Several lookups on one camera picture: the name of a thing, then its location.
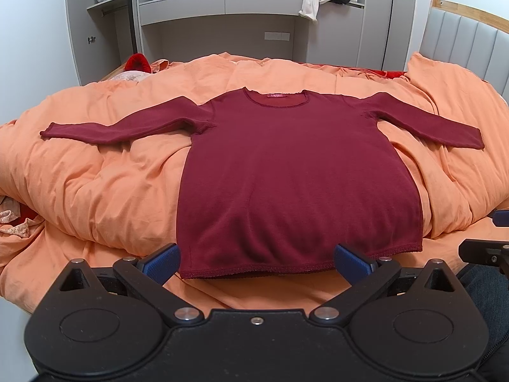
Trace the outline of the dark red long-sleeve sweater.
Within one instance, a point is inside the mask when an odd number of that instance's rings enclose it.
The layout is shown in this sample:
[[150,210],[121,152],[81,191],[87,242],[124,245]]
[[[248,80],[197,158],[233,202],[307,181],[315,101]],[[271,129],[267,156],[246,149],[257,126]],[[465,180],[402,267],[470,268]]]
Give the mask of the dark red long-sleeve sweater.
[[420,251],[418,187],[379,121],[446,147],[484,146],[479,129],[385,92],[245,88],[200,105],[176,97],[109,126],[52,123],[41,136],[112,145],[187,131],[176,242],[180,275],[197,279],[329,269],[340,244],[375,258]]

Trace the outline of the orange duvet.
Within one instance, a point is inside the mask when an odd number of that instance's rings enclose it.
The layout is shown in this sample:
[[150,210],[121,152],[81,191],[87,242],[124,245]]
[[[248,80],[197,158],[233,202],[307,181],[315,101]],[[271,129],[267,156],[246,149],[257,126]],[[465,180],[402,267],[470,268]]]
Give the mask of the orange duvet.
[[109,266],[145,256],[175,237],[178,188],[191,146],[183,132],[127,146],[98,148],[70,140],[44,141],[50,123],[121,118],[184,96],[204,103],[246,87],[261,93],[304,89],[368,97],[379,91],[422,110],[481,129],[482,151],[432,147],[389,123],[380,130],[416,181],[424,205],[423,250],[402,253],[401,265],[428,259],[463,268],[457,249],[467,238],[506,240],[488,218],[508,206],[508,108],[474,73],[420,54],[388,79],[364,69],[255,60],[227,53],[174,63],[142,81],[107,80],[47,97],[1,127],[1,194],[32,209],[26,237],[1,234],[1,295],[32,311],[69,260]]

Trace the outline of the floral patterned fabric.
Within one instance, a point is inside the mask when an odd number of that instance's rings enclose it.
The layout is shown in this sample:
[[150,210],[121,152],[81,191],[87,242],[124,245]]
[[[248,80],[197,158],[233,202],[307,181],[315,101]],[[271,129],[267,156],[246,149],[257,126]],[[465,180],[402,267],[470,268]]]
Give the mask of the floral patterned fabric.
[[39,215],[28,206],[1,196],[1,237],[28,238],[41,223]]

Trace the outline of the red bed sheet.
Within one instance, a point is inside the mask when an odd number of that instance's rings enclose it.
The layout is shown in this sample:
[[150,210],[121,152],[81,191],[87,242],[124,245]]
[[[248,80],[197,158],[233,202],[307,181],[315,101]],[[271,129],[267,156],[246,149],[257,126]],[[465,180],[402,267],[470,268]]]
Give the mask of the red bed sheet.
[[405,72],[401,71],[383,71],[367,68],[357,68],[357,71],[366,76],[367,79],[385,79],[394,80],[405,76]]

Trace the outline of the red plush item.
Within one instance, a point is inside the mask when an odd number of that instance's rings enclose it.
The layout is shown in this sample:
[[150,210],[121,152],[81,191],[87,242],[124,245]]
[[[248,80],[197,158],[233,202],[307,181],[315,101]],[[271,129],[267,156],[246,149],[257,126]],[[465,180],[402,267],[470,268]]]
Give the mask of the red plush item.
[[152,73],[152,67],[142,53],[132,54],[126,61],[123,70],[125,72]]

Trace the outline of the grey padded headboard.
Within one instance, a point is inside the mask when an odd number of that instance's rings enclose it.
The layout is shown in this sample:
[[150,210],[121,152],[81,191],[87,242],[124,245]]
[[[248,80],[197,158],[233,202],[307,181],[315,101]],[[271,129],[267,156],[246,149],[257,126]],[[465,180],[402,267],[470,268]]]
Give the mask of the grey padded headboard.
[[430,0],[419,52],[475,73],[508,99],[508,20],[447,0]]

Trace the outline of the grey window bench desk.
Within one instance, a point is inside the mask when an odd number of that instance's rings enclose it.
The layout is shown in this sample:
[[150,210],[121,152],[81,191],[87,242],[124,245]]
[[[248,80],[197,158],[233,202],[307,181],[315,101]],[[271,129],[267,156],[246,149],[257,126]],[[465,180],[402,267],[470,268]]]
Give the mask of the grey window bench desk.
[[[213,53],[400,71],[416,0],[355,0],[298,15],[303,0],[132,0],[136,46],[149,59],[189,61]],[[289,32],[289,41],[264,33]]]

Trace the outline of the grey wardrobe cabinet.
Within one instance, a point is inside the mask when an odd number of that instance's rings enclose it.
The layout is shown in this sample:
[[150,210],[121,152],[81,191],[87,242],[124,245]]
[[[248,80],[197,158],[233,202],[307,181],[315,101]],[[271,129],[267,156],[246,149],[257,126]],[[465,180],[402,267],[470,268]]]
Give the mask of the grey wardrobe cabinet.
[[134,52],[129,0],[66,0],[66,15],[80,85],[102,79]]

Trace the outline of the white cloth hanging off sill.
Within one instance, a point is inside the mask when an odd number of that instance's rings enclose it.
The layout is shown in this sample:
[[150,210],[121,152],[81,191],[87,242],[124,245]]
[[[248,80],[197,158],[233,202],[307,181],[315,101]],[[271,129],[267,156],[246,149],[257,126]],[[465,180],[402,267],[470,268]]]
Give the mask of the white cloth hanging off sill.
[[307,20],[316,22],[320,6],[331,1],[333,0],[303,0],[301,9],[298,11],[298,15]]

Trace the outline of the white wall socket plate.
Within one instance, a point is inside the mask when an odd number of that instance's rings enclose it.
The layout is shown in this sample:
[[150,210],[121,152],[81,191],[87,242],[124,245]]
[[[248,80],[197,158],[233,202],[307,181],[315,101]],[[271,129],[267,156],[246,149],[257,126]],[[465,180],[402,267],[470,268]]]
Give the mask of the white wall socket plate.
[[269,41],[289,41],[291,34],[289,32],[269,32],[264,33],[264,40]]

